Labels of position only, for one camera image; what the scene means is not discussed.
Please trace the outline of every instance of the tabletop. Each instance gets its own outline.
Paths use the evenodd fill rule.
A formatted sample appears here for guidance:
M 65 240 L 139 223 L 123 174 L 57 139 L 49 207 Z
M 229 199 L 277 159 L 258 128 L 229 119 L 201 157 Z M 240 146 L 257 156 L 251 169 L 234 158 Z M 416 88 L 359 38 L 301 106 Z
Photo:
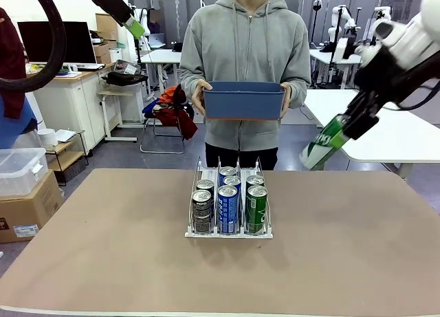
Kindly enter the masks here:
M 146 64 L 178 64 L 180 63 L 181 56 L 181 52 L 174 52 L 170 49 L 158 49 L 142 56 L 141 61 Z
M 62 76 L 59 76 L 59 77 L 53 78 L 52 80 L 55 81 L 55 82 L 65 82 L 65 83 L 66 82 L 76 82 L 76 81 L 88 78 L 90 76 L 93 76 L 94 74 L 100 73 L 101 71 L 104 71 L 106 69 L 109 69 L 109 68 L 113 67 L 114 65 L 115 65 L 115 63 L 110 63 L 110 64 L 105 65 L 104 68 L 99 69 L 98 71 L 94 71 L 94 72 L 81 72 L 80 75 L 75 76 L 74 78 L 63 78 Z M 32 74 L 27 74 L 26 76 L 27 77 L 31 77 L 31 76 L 35 76 L 35 75 L 36 75 L 36 73 L 32 73 Z
M 0 280 L 84 316 L 440 312 L 440 219 L 387 172 L 265 172 L 274 238 L 184 237 L 194 173 L 94 170 Z
M 305 106 L 323 126 L 344 113 L 356 90 L 308 90 Z M 385 105 L 395 108 L 394 104 Z M 379 123 L 342 150 L 358 162 L 439 163 L 440 129 L 407 111 L 381 109 Z
M 310 50 L 310 56 L 319 61 L 329 64 L 331 60 L 331 52 L 320 52 L 319 50 Z M 357 54 L 352 54 L 348 59 L 338 61 L 338 65 L 359 65 L 361 57 Z

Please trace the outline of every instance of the computer monitor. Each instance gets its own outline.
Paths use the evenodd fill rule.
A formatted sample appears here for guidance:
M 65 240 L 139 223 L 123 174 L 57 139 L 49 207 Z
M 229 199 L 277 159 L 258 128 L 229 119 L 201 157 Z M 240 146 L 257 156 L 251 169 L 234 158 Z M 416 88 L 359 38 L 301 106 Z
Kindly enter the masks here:
M 19 22 L 21 39 L 31 63 L 46 63 L 52 50 L 52 32 L 48 21 Z M 96 64 L 89 28 L 85 22 L 64 21 L 67 37 L 65 63 Z

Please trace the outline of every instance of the hoodie drawstring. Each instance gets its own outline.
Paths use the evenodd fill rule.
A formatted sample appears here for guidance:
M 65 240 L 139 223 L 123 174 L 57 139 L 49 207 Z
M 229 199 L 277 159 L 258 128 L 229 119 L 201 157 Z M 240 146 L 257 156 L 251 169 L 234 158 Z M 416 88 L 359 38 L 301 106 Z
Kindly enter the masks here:
M 234 55 L 235 55 L 235 79 L 239 81 L 239 61 L 237 57 L 239 56 L 239 15 L 237 14 L 237 9 L 235 8 L 235 2 L 232 2 L 232 10 L 235 16 L 235 26 L 234 26 Z
M 269 65 L 269 68 L 272 67 L 272 63 L 270 61 L 270 49 L 269 49 L 269 5 L 270 1 L 266 4 L 266 17 L 265 17 L 265 27 L 264 27 L 264 34 L 266 38 L 266 57 L 267 57 L 267 64 Z

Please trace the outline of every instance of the gray hoodie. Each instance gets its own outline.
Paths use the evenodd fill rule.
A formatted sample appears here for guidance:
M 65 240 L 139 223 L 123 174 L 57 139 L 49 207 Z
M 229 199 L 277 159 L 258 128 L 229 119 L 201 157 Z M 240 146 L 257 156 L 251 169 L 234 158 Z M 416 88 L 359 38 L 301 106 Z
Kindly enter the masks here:
M 284 0 L 269 0 L 254 16 L 235 0 L 199 9 L 186 30 L 181 85 L 190 98 L 197 80 L 288 82 L 291 108 L 303 105 L 310 84 L 307 28 Z M 278 147 L 280 121 L 206 119 L 205 141 L 240 151 Z

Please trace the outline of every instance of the blue plastic tray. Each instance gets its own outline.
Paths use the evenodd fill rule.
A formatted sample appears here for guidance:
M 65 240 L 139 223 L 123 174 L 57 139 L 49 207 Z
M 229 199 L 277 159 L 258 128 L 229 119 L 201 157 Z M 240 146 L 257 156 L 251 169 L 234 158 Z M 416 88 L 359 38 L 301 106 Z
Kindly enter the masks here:
M 212 81 L 204 91 L 207 118 L 277 120 L 283 108 L 284 89 L 278 83 Z

